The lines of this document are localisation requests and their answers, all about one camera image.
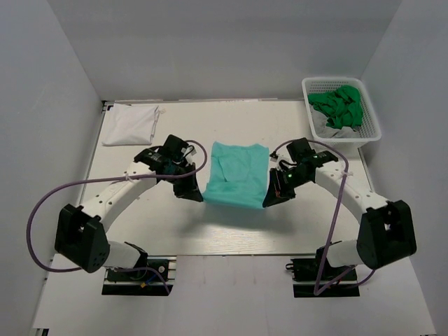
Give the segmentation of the teal t shirt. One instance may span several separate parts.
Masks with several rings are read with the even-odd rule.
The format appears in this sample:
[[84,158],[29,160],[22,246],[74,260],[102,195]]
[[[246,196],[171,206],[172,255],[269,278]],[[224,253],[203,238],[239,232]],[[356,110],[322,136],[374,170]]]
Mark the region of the teal t shirt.
[[248,209],[262,209],[267,193],[269,149],[214,142],[204,201]]

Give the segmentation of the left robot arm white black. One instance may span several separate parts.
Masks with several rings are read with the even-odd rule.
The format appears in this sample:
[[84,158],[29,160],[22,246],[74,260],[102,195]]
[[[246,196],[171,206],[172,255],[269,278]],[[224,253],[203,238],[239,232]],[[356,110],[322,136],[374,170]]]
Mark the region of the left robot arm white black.
[[170,134],[163,145],[143,149],[122,176],[88,201],[66,205],[59,213],[55,250],[82,270],[104,267],[141,279],[148,271],[148,254],[129,242],[111,241],[106,234],[119,215],[143,193],[166,181],[179,199],[202,202],[193,155],[201,144]]

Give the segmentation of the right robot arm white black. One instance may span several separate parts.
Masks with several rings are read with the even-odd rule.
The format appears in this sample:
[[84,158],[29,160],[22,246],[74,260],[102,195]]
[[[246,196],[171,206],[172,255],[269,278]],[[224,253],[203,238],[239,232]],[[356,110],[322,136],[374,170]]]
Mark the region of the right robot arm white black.
[[410,206],[390,201],[350,175],[342,154],[327,148],[316,152],[306,138],[283,143],[292,160],[286,163],[272,152],[277,166],[269,171],[269,186],[262,203],[272,207],[295,198],[295,189],[315,183],[336,197],[336,207],[346,207],[358,221],[354,240],[330,242],[319,250],[317,273],[332,279],[342,267],[365,265],[371,270],[394,263],[417,252]]

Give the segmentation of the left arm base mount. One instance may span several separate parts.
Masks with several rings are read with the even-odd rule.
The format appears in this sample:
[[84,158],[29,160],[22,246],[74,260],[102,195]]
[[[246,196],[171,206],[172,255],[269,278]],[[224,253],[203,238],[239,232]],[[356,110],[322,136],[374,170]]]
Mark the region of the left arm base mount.
[[106,270],[102,295],[164,297],[174,286],[176,277],[176,257],[151,257],[147,266],[154,269],[163,278],[151,270],[118,272]]

